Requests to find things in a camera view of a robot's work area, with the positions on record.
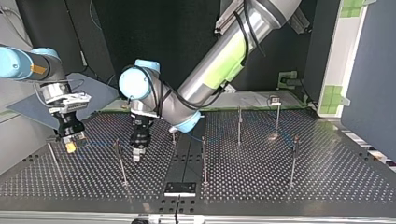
metal optical table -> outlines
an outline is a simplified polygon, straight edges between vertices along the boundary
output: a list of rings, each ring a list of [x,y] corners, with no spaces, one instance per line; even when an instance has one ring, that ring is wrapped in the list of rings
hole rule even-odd
[[[136,162],[128,144],[130,115],[95,114],[85,121],[88,146],[67,154],[52,143],[54,155],[43,147],[0,176],[0,223],[396,220],[396,174],[330,122],[308,109],[282,110],[273,139],[275,112],[243,110],[242,119],[240,145],[235,110],[206,112],[192,133],[176,136],[176,144],[169,125],[157,119],[148,151]],[[290,180],[296,135],[300,148]],[[116,139],[127,185],[113,149]],[[165,197],[174,183],[190,184],[194,196]]]

perforated metal plate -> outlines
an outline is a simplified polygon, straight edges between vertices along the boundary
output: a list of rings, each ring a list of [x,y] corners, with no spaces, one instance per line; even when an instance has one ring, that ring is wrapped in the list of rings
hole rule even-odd
[[[152,143],[140,162],[133,160],[129,138],[133,131],[128,114],[100,114],[86,123],[89,145],[67,154],[64,145],[52,144],[59,169],[49,151],[38,156],[0,186],[3,197],[47,200],[159,200],[174,145],[170,125],[157,120],[150,132]],[[128,186],[123,184],[120,160],[113,144],[123,149]]]
[[[280,133],[268,113],[243,112],[242,145],[237,145],[236,112],[207,116],[209,200],[356,201],[393,203],[395,186],[358,154],[348,150],[332,125],[307,114],[283,111]],[[300,154],[290,185],[292,140],[300,137]]]
[[[278,138],[272,140],[275,112],[243,111],[242,118],[239,147],[236,111],[206,115],[209,181],[201,187],[206,204],[198,213],[301,215],[303,210],[307,215],[347,214],[354,205],[365,204],[360,215],[367,216],[396,205],[395,175],[380,168],[379,161],[329,122],[303,110],[284,110]],[[300,153],[291,183],[296,135]]]
[[[396,176],[381,162],[305,110],[283,110],[279,137],[275,112],[242,111],[242,144],[237,144],[236,111],[205,113],[205,125],[186,146],[199,154],[200,134],[207,140],[208,184],[192,166],[178,179],[196,181],[195,198],[180,203],[163,198],[165,177],[173,158],[168,124],[157,120],[152,143],[141,162],[133,162],[127,142],[126,114],[100,114],[87,123],[91,146],[66,155],[54,146],[60,172],[49,152],[32,161],[0,187],[0,209],[179,213],[234,216],[396,217]],[[293,185],[290,184],[292,139],[300,137]],[[130,187],[122,185],[120,164],[112,144],[119,138]]]

yellow tip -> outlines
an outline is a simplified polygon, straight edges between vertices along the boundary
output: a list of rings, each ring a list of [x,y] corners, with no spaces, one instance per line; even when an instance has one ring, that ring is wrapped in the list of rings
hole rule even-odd
[[[76,151],[76,144],[74,142],[69,142],[66,144],[67,153],[73,153]]]

metal pin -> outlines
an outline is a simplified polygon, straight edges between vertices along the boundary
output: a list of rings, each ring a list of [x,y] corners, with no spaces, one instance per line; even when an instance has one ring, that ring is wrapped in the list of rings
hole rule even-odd
[[[202,136],[202,157],[204,159],[204,185],[207,185],[207,170],[206,170],[206,140]]]
[[[125,168],[123,166],[122,159],[120,159],[120,165],[121,165],[121,170],[122,170],[122,176],[123,176],[123,179],[124,179],[124,183],[123,184],[126,186],[126,185],[128,185],[128,180],[126,179]]]
[[[172,133],[172,143],[176,145],[176,135],[174,133]]]
[[[241,124],[242,124],[242,109],[241,109],[241,106],[238,106],[238,114],[239,114],[239,120],[238,120],[238,146],[241,146]]]
[[[277,133],[277,129],[279,128],[279,117],[280,117],[280,105],[277,106],[277,112],[276,112],[276,133]]]
[[[126,174],[125,174],[125,167],[122,162],[122,150],[120,147],[120,139],[117,138],[116,142],[114,143],[114,150],[116,152],[116,156],[119,158],[120,161],[120,167],[122,171],[122,177],[123,177],[123,185],[128,185],[128,180],[126,179]]]
[[[51,154],[51,156],[53,158],[53,161],[55,161],[55,164],[56,164],[56,167],[58,168],[59,173],[62,174],[61,173],[61,168],[59,167],[58,160],[56,159],[55,153],[53,152],[52,145],[50,143],[47,143],[47,145],[49,146],[50,154]]]
[[[293,165],[291,166],[290,189],[293,187],[294,171],[295,171],[297,157],[299,156],[298,154],[300,151],[299,144],[300,144],[300,138],[299,136],[295,136],[293,140],[293,149],[292,149]]]

metal rod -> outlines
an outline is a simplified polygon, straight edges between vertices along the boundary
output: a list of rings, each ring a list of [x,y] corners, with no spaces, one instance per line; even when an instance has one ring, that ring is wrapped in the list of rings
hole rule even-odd
[[[53,152],[52,145],[50,143],[47,143],[47,145],[49,146],[50,155],[52,156],[53,161],[55,161],[55,164],[58,167],[59,172],[61,172],[61,168],[59,167],[58,160],[56,159],[55,153]]]
[[[296,161],[297,157],[299,155],[300,151],[300,138],[299,136],[295,136],[293,140],[293,149],[292,149],[292,154],[293,154],[293,165],[291,166],[291,176],[290,176],[290,189],[293,187],[293,178],[294,178],[294,172],[295,172],[295,167],[296,167]]]
[[[241,109],[241,106],[238,106],[238,114],[239,114],[239,120],[238,120],[238,146],[241,146],[241,124],[242,124],[242,109]]]
[[[279,117],[280,117],[280,105],[277,106],[277,112],[276,112],[276,133],[277,133],[277,129],[279,128]]]
[[[206,170],[206,140],[202,136],[202,151],[203,151],[203,159],[204,159],[204,185],[207,185],[207,170]]]
[[[176,144],[176,135],[174,133],[172,133],[172,143],[173,145]]]
[[[293,156],[293,165],[291,166],[290,189],[293,187],[294,170],[296,167],[296,157]]]
[[[120,159],[120,165],[121,165],[121,170],[122,170],[122,176],[124,179],[124,185],[128,185],[128,180],[126,179],[125,168],[123,166],[122,159]]]

